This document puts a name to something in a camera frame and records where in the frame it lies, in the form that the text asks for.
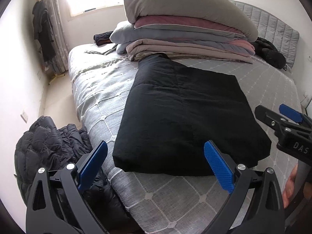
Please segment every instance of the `bed sheet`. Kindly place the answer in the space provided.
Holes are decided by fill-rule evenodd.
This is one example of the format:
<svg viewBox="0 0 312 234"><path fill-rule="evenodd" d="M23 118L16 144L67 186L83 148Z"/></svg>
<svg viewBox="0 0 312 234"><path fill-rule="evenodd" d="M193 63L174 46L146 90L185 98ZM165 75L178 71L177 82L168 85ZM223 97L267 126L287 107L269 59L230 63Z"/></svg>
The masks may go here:
<svg viewBox="0 0 312 234"><path fill-rule="evenodd" d="M103 164L105 173L127 211L146 233L201 233L221 208L228 193L214 176L190 177L165 174L125 173L114 166L112 151L137 62L113 52L111 46L87 44L75 47L69 55L77 117L86 126L93 146L105 140L109 153ZM253 64L211 59L179 59L186 66L235 75L252 111L257 105L278 112L280 104L300 111L297 89L290 75L275 69L258 57ZM270 156L259 161L256 170L270 166L281 189L297 159L276 148L273 130L259 122L272 141ZM233 226L241 223L252 197L249 190Z"/></svg>

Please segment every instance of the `sheer curtain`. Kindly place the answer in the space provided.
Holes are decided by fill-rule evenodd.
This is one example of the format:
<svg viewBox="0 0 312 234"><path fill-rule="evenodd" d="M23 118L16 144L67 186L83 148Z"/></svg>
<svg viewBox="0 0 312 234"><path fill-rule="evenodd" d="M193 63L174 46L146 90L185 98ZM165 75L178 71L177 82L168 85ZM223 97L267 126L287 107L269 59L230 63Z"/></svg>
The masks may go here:
<svg viewBox="0 0 312 234"><path fill-rule="evenodd" d="M64 38L64 29L60 17L58 0L42 0L48 10L54 42L52 43L56 56L51 60L50 66L53 67L56 74L61 74L68 70L68 44Z"/></svg>

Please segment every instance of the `puffer jacket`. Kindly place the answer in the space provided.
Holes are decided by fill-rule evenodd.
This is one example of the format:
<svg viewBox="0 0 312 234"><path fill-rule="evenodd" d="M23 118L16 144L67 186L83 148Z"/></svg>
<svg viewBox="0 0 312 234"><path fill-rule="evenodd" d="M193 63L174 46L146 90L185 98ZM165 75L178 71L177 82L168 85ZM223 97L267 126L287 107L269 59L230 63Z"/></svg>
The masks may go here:
<svg viewBox="0 0 312 234"><path fill-rule="evenodd" d="M255 54L263 58L268 64L278 69L285 68L285 57L271 42L258 37L257 40L251 42L251 44L255 47Z"/></svg>
<svg viewBox="0 0 312 234"><path fill-rule="evenodd" d="M74 124L57 129L51 117L41 116L19 139L15 150L17 182L24 203L27 205L32 182L40 167L49 171L59 170L69 162L77 163L83 154L91 151L86 130L78 130ZM63 189L58 192L63 209L68 209ZM102 171L83 196L107 230L118 229L134 221L124 210ZM75 226L72 213L66 211L65 214Z"/></svg>

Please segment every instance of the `gray headboard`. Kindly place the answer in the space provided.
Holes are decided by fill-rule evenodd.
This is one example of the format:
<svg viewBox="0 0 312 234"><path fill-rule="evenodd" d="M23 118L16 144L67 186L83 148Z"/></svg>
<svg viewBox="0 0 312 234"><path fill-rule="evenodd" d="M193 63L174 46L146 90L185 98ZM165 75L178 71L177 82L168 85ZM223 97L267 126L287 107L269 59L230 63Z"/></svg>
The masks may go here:
<svg viewBox="0 0 312 234"><path fill-rule="evenodd" d="M289 67L293 67L296 57L299 32L279 20L267 11L248 3L231 1L239 7L258 27L259 37L273 43L286 58Z"/></svg>

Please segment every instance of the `electrical outlet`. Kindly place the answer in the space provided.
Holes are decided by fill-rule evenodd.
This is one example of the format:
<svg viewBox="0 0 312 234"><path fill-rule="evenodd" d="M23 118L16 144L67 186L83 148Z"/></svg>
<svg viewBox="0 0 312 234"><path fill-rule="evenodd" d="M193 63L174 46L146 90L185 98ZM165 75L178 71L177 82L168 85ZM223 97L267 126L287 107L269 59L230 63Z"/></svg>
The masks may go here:
<svg viewBox="0 0 312 234"><path fill-rule="evenodd" d="M21 118L27 123L28 115L27 115L27 113L24 110L21 113Z"/></svg>
<svg viewBox="0 0 312 234"><path fill-rule="evenodd" d="M310 102L311 102L311 99L312 99L312 96L307 94L307 95L305 96L305 99L301 101L301 105L302 105L304 108L307 108L307 107L308 107L308 104L310 104Z"/></svg>

